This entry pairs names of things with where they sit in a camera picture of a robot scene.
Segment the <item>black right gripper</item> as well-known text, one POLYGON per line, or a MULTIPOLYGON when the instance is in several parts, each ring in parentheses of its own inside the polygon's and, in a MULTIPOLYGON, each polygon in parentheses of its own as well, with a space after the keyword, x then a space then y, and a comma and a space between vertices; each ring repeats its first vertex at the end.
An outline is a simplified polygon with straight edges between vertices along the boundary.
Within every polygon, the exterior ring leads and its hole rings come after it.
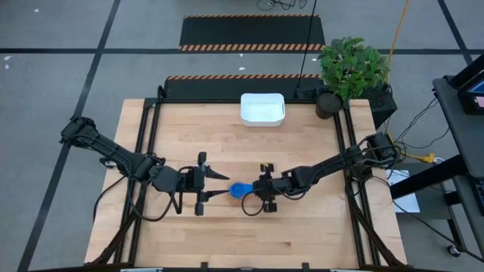
POLYGON ((274 165, 265 167, 260 165, 261 175, 253 182, 253 193, 262 200, 260 212, 276 212, 278 210, 275 196, 289 193, 292 190, 290 183, 282 178, 272 179, 274 165))

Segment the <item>black hazard-striped floor mat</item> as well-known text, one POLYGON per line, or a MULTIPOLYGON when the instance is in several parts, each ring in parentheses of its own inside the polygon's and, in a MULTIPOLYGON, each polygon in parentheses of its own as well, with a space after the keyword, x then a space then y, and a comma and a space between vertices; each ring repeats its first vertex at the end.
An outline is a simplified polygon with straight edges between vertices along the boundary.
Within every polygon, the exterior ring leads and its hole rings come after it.
POLYGON ((298 91, 322 86, 317 74, 170 76, 164 91, 173 100, 236 100, 245 93, 279 93, 292 99, 298 91))
POLYGON ((321 19, 311 14, 190 15, 183 19, 180 51, 319 51, 321 19))

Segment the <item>small blue measuring cup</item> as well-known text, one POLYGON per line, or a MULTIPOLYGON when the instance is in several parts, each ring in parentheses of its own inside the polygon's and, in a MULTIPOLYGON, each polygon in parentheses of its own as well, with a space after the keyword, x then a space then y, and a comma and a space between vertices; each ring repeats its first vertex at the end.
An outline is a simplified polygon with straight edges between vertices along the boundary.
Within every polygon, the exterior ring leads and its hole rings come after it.
POLYGON ((251 193, 253 191, 253 185, 241 183, 241 182, 235 182, 230 185, 229 191, 245 192, 245 194, 247 195, 248 193, 251 193))

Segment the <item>green leafy plant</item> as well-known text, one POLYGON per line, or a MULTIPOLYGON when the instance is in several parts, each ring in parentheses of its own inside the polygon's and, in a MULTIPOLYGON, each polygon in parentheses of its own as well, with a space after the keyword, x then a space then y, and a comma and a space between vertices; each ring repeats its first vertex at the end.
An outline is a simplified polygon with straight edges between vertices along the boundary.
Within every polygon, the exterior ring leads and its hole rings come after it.
POLYGON ((360 37, 332 40, 322 48, 318 60, 320 78, 344 101, 385 85, 390 72, 387 58, 360 37))

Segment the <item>white paper sheet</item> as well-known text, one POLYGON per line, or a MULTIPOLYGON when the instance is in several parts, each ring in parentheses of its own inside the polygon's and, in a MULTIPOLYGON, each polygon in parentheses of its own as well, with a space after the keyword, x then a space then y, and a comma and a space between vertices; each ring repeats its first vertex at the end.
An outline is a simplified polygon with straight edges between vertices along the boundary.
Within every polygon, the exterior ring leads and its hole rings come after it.
MULTIPOLYGON (((390 185, 397 184, 409 176, 408 170, 386 170, 386 177, 390 185)), ((396 213, 420 213, 420 207, 415 193, 398 198, 395 202, 394 209, 396 213)))

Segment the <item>black laptop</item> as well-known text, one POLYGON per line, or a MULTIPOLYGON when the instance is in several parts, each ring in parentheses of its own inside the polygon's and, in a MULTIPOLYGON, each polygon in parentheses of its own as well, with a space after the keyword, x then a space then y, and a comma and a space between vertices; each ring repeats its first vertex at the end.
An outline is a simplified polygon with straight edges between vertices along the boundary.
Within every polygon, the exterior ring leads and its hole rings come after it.
POLYGON ((484 115, 484 54, 450 80, 467 115, 484 115))

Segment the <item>grey side table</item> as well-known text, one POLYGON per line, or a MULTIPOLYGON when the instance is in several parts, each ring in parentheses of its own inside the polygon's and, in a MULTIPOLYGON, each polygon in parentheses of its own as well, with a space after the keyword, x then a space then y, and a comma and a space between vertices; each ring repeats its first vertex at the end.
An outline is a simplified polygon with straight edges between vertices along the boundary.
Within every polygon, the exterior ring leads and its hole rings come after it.
POLYGON ((453 76, 433 80, 440 107, 459 154, 390 187, 393 199, 416 193, 442 181, 453 180, 456 191, 444 195, 446 204, 461 204, 484 262, 484 212, 477 203, 476 182, 484 183, 484 115, 468 115, 460 95, 467 88, 454 83, 453 76))

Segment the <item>yellow power plug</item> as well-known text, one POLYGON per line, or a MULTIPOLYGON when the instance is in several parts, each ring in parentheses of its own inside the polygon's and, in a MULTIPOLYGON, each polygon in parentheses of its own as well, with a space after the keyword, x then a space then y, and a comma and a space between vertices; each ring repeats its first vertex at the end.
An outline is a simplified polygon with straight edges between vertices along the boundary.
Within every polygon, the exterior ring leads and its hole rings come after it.
POLYGON ((414 155, 410 155, 410 154, 402 151, 401 154, 405 158, 416 159, 416 160, 424 162, 424 163, 434 163, 435 160, 436 160, 436 154, 435 153, 430 153, 429 155, 426 155, 426 156, 414 156, 414 155))

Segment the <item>black plant pot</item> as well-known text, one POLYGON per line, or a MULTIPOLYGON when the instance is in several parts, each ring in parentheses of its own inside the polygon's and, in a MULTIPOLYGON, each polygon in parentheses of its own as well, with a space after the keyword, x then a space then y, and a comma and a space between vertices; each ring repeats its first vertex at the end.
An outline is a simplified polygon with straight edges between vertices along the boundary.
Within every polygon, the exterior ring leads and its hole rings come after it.
POLYGON ((321 92, 315 99, 315 113, 320 119, 332 118, 343 107, 342 98, 331 92, 321 92))

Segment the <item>white plastic basket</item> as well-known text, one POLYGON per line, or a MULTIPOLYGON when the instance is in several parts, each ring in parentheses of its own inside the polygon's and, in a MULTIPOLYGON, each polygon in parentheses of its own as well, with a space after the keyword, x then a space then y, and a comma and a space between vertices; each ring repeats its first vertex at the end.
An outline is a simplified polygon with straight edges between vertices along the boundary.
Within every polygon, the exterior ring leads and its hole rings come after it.
POLYGON ((285 116, 282 94, 245 93, 240 97, 240 118, 246 127, 278 127, 285 116))

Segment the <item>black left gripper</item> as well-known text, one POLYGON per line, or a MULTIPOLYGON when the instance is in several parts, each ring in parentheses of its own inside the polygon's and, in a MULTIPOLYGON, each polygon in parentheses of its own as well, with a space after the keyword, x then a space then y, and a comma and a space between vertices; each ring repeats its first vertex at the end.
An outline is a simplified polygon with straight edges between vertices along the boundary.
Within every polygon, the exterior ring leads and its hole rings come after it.
POLYGON ((211 190, 211 191, 201 191, 205 187, 204 179, 213 178, 219 180, 229 180, 218 172, 211 169, 209 165, 206 164, 206 152, 198 153, 197 157, 197 167, 190 168, 185 174, 185 192, 197 192, 197 200, 194 207, 194 214, 196 216, 202 216, 204 213, 204 203, 208 202, 210 198, 214 196, 221 195, 223 193, 228 193, 229 190, 211 190))

